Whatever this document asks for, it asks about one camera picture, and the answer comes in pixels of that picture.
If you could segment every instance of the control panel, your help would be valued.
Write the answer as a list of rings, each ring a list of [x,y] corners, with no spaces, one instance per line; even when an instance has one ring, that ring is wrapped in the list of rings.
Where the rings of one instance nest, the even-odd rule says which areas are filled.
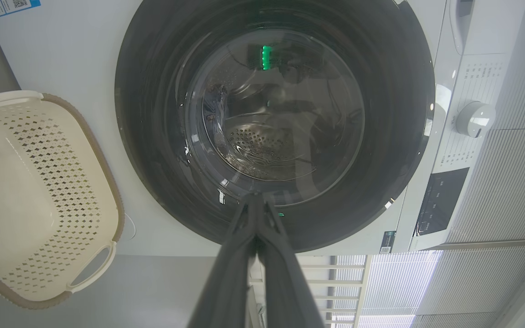
[[[447,228],[468,171],[468,168],[464,168],[431,174],[418,215],[415,236],[422,236]]]
[[[463,56],[433,172],[469,168],[495,118],[508,56]]]

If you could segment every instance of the black display panel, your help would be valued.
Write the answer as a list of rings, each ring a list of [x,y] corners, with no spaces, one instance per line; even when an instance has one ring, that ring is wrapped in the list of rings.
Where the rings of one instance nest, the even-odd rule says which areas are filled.
[[[447,228],[461,194],[469,168],[431,174],[422,201],[414,235],[422,236]]]

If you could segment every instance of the basket handle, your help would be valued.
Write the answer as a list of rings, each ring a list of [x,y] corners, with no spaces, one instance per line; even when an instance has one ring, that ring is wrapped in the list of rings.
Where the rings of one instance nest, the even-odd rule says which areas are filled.
[[[83,269],[86,268],[86,266],[90,264],[90,262],[96,257],[96,255],[98,255],[103,249],[106,249],[106,248],[109,248],[108,250],[109,252],[108,252],[107,259],[104,260],[103,265],[101,265],[100,268],[98,268],[96,272],[94,272],[94,274],[92,274],[90,277],[86,278],[82,282],[76,285],[71,285],[71,283],[69,282],[66,285],[67,291],[72,292],[72,293],[81,291],[82,289],[85,289],[86,287],[90,286],[90,284],[92,284],[93,282],[96,282],[96,279],[100,278],[100,276],[102,276],[102,274],[106,272],[108,267],[111,266],[111,263],[113,262],[115,258],[115,255],[117,254],[117,242],[116,241],[111,241],[111,243],[104,245],[103,247],[100,247],[100,249],[96,251],[94,256],[92,256],[90,260],[83,266]]]
[[[17,100],[17,99],[29,99],[29,98],[42,99],[44,98],[44,96],[39,92],[27,91],[27,90],[7,91],[7,92],[0,93],[0,102],[7,102],[9,100]]]

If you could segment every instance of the green light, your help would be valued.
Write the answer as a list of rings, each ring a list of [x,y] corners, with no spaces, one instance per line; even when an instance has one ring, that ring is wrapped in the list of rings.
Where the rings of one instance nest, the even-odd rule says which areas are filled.
[[[263,46],[261,52],[262,58],[262,70],[266,71],[271,69],[271,51],[273,50],[272,46]]]

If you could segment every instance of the laundry basket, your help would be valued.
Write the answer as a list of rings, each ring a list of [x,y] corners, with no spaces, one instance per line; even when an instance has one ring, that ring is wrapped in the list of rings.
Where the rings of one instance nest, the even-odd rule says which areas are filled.
[[[73,106],[0,93],[0,295],[42,309],[87,287],[113,261],[123,215],[108,164]],[[103,265],[73,285],[104,249]]]

